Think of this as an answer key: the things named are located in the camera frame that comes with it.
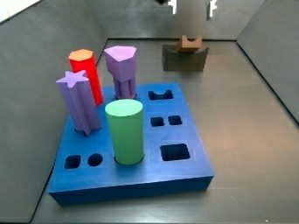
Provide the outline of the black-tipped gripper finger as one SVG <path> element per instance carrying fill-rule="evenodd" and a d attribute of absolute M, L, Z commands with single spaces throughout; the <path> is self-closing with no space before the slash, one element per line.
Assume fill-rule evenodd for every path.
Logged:
<path fill-rule="evenodd" d="M 173 7 L 173 14 L 177 14 L 177 10 L 178 10 L 178 1 L 177 0 L 169 0 L 169 6 Z"/>

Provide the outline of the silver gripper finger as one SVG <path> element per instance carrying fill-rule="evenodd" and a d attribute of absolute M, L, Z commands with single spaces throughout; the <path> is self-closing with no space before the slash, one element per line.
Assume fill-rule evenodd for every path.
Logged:
<path fill-rule="evenodd" d="M 209 2 L 209 18 L 213 18 L 214 11 L 218 9 L 217 2 L 218 2 L 218 0 L 210 0 L 210 2 Z"/>

